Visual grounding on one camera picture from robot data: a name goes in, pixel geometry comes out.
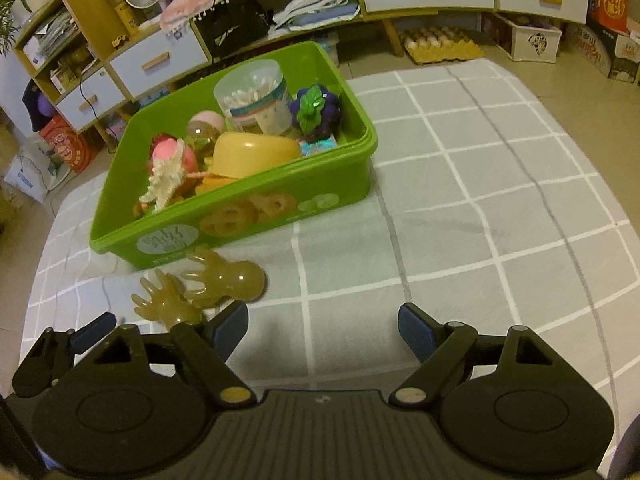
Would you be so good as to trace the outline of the wooden cabinet with white drawers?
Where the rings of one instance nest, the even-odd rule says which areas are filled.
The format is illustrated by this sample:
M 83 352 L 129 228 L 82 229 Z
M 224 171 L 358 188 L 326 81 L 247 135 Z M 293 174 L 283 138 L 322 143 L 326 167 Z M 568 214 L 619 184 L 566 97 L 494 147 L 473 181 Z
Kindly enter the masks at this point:
M 583 23 L 589 0 L 16 0 L 13 51 L 73 132 L 201 68 L 311 30 L 442 11 Z

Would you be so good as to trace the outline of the black bag on shelf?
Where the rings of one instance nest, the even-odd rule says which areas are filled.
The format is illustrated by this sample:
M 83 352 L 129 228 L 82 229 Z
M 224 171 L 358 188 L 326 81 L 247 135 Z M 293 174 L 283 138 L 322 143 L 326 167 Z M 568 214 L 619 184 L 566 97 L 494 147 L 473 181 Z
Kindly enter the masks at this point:
M 267 36 L 272 17 L 257 0 L 232 0 L 202 14 L 196 26 L 212 57 L 225 58 Z

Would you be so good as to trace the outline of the orange round lid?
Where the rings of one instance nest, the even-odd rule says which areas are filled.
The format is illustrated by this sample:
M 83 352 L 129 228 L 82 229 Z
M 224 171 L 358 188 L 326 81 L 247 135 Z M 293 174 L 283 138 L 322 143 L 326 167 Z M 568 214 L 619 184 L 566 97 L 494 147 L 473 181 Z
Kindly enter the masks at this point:
M 210 191 L 218 190 L 218 188 L 222 188 L 223 186 L 234 182 L 235 179 L 233 178 L 208 176 L 201 180 L 201 182 L 194 188 L 194 193 L 196 195 L 201 195 Z

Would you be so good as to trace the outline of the yellow plastic cup toy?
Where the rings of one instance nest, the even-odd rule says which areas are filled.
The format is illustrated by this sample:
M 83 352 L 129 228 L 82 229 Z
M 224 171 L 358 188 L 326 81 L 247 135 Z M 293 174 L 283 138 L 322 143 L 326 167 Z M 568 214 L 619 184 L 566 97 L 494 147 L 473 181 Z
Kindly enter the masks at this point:
M 221 177 L 241 179 L 302 157 L 298 143 L 283 136 L 226 132 L 215 143 L 208 169 Z

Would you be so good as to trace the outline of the purple toy grapes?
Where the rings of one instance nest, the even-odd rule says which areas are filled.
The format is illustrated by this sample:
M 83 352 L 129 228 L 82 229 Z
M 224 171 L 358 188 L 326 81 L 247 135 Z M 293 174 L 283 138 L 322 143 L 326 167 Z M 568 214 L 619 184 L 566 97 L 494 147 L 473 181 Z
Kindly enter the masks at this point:
M 292 126 L 306 142 L 329 139 L 342 120 L 340 98 L 323 84 L 301 88 L 288 102 Z

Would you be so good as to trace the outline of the white patterned storage box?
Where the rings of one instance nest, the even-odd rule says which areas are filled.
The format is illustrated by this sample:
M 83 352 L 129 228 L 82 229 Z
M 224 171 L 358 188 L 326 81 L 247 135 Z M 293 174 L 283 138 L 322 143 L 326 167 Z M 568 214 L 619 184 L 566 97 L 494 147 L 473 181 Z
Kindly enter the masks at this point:
M 556 61 L 562 30 L 548 21 L 522 14 L 483 12 L 480 27 L 514 62 Z

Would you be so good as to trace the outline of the grey checked table cloth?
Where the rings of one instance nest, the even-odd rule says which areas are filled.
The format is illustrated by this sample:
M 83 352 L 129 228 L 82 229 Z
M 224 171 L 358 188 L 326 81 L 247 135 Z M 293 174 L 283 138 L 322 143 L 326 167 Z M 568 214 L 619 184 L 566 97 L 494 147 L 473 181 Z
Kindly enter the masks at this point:
M 70 194 L 44 248 L 23 359 L 49 326 L 114 330 L 33 398 L 15 396 L 48 479 L 597 479 L 638 406 L 639 240 L 521 81 L 476 60 L 346 81 L 374 125 L 362 200 L 139 269 L 90 246 L 107 174 Z M 203 247 L 265 271 L 227 365 L 255 405 L 215 405 L 170 330 L 134 312 L 140 278 Z M 406 302 L 477 330 L 427 405 L 390 394 L 420 366 Z

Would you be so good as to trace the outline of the translucent brown toy hand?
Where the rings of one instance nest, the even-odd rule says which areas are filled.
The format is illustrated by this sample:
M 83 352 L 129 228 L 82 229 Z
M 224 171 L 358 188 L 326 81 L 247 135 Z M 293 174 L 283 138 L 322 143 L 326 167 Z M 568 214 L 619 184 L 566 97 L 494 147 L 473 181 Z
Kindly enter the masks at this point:
M 186 299 L 195 307 L 216 307 L 226 299 L 254 301 L 265 291 L 265 271 L 254 262 L 229 261 L 203 247 L 194 249 L 186 258 L 200 265 L 196 270 L 181 273 L 185 281 L 200 284 L 199 288 L 184 292 Z
M 201 309 L 194 307 L 184 296 L 186 291 L 179 279 L 160 269 L 154 270 L 156 284 L 148 278 L 140 278 L 140 285 L 148 294 L 143 298 L 132 294 L 134 312 L 147 321 L 162 324 L 171 330 L 181 323 L 198 325 L 204 320 Z

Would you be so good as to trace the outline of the pink capsule toy ball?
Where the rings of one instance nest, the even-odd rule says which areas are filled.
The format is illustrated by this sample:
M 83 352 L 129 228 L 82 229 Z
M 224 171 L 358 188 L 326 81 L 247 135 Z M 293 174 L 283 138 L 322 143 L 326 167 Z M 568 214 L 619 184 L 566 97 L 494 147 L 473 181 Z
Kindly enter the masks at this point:
M 211 152 L 218 138 L 226 131 L 224 116 L 212 110 L 202 110 L 186 125 L 186 144 L 197 153 Z

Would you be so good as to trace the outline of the egg tray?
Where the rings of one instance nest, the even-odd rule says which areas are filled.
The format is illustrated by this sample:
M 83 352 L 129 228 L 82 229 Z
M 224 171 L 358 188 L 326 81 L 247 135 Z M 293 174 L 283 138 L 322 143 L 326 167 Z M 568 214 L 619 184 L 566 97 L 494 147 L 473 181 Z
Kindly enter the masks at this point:
M 418 65 L 484 58 L 485 52 L 460 28 L 417 27 L 398 32 L 409 58 Z

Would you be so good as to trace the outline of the green plastic bin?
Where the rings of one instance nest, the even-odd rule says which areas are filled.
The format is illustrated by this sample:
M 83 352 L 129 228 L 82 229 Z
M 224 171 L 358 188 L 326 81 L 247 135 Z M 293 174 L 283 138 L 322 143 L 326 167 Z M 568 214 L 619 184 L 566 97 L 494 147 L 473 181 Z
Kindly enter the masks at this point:
M 362 200 L 374 125 L 318 44 L 220 70 L 134 114 L 90 246 L 139 269 Z

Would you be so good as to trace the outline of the clear cotton swab jar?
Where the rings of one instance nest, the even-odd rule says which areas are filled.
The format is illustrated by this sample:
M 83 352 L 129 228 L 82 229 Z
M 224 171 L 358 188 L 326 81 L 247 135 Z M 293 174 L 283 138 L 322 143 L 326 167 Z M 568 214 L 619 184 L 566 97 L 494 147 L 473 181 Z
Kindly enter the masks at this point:
M 292 127 L 286 81 L 270 58 L 230 70 L 217 82 L 214 97 L 234 130 L 284 136 Z

